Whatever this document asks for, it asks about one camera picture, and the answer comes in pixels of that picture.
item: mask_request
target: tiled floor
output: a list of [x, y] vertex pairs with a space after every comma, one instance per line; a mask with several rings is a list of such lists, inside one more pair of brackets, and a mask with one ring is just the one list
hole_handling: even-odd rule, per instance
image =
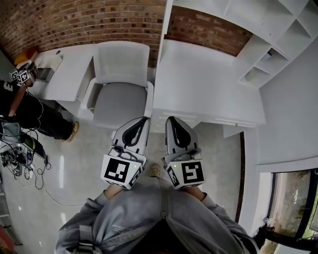
[[[239, 135], [223, 139], [222, 126], [213, 124], [201, 123], [195, 130], [207, 172], [203, 191], [234, 219], [239, 196]], [[86, 198], [95, 198], [107, 188], [99, 175], [103, 155], [111, 144], [111, 133], [80, 122], [79, 132], [71, 143], [40, 136], [52, 164], [44, 173], [45, 185], [41, 190], [34, 186], [35, 177], [14, 180], [7, 168], [1, 169], [12, 224], [23, 243], [19, 253], [54, 253], [59, 228], [80, 210]], [[150, 133], [147, 153], [150, 163], [161, 163], [166, 153], [164, 134]], [[35, 164], [43, 167], [39, 158]]]

